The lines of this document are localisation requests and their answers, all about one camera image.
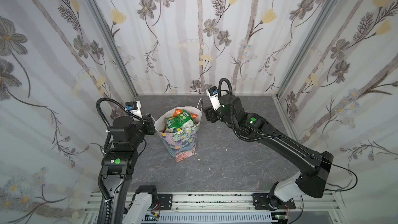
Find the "green snack packet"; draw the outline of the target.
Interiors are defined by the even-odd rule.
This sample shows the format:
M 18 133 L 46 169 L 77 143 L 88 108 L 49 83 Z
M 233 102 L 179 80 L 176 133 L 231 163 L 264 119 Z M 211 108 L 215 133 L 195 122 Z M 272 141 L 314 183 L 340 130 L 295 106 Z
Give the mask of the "green snack packet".
M 177 133 L 183 129 L 194 127 L 195 125 L 195 119 L 192 119 L 190 114 L 181 114 L 177 117 L 166 119 L 165 133 Z

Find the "floral white paper bag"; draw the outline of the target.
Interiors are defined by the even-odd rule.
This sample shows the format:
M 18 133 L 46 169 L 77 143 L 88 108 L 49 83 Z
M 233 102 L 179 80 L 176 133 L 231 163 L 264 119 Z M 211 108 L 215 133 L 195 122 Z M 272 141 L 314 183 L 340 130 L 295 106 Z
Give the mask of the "floral white paper bag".
M 158 136 L 161 138 L 163 144 L 167 148 L 168 152 L 177 161 L 182 161 L 195 155 L 197 146 L 197 136 L 201 124 L 202 118 L 202 106 L 203 100 L 199 99 L 196 107 L 183 106 L 176 107 L 163 114 L 158 120 L 155 121 L 155 130 Z M 183 129 L 177 133 L 165 133 L 166 130 L 166 119 L 173 117 L 175 109 L 186 110 L 190 113 L 197 114 L 198 117 L 195 119 L 196 125 L 191 128 Z

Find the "small orange snack packet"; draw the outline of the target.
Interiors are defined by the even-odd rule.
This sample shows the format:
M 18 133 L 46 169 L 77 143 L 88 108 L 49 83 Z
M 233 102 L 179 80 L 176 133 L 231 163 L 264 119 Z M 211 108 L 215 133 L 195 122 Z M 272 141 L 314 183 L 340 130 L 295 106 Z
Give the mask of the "small orange snack packet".
M 191 117 L 192 117 L 192 119 L 196 119 L 196 118 L 198 117 L 197 114 L 190 113 L 190 112 L 188 112 L 188 111 L 186 111 L 186 110 L 182 110 L 182 109 L 178 109 L 178 108 L 175 109 L 175 112 L 174 112 L 174 114 L 173 114 L 173 117 L 177 117 L 178 115 L 181 115 L 181 114 L 184 115 L 185 113 L 190 114 Z

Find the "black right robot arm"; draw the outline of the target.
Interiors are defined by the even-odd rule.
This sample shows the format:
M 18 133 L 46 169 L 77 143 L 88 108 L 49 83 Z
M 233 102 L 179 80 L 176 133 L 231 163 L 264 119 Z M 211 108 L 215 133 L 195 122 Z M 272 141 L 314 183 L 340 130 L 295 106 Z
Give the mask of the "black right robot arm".
M 204 111 L 207 121 L 223 122 L 239 140 L 265 145 L 298 168 L 292 177 L 275 182 L 266 196 L 254 197 L 255 207 L 276 211 L 295 197 L 323 197 L 330 171 L 335 166 L 331 153 L 312 150 L 278 131 L 259 114 L 245 112 L 226 78 L 207 89 L 206 94 L 211 101 L 211 106 Z

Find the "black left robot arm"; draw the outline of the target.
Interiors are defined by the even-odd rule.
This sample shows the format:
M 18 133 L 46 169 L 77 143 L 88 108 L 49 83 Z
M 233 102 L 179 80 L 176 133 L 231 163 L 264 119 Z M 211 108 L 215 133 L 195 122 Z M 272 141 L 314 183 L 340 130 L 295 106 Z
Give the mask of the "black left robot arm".
M 111 102 L 124 111 L 124 115 L 109 122 L 102 111 L 101 103 Z M 140 224 L 148 211 L 159 207 L 155 186 L 140 186 L 132 203 L 126 203 L 127 192 L 134 174 L 141 143 L 145 137 L 155 134 L 153 118 L 142 115 L 139 101 L 127 102 L 125 106 L 108 97 L 97 100 L 96 109 L 107 127 L 102 168 L 97 184 L 102 194 L 97 223 Z

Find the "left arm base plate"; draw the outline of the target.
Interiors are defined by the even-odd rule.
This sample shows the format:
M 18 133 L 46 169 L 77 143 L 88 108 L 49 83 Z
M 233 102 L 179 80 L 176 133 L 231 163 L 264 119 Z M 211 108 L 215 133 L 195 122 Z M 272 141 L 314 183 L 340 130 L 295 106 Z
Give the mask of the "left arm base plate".
M 156 210 L 170 211 L 173 204 L 172 194 L 158 194 L 158 205 Z

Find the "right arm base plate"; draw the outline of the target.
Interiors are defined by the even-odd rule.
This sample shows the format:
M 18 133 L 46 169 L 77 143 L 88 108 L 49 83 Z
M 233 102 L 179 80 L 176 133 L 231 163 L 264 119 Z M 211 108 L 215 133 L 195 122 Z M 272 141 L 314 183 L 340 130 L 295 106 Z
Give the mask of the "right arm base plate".
M 265 194 L 252 194 L 252 203 L 256 210 L 264 209 L 268 211 L 296 209 L 294 201 L 283 202 L 277 197 L 269 197 Z

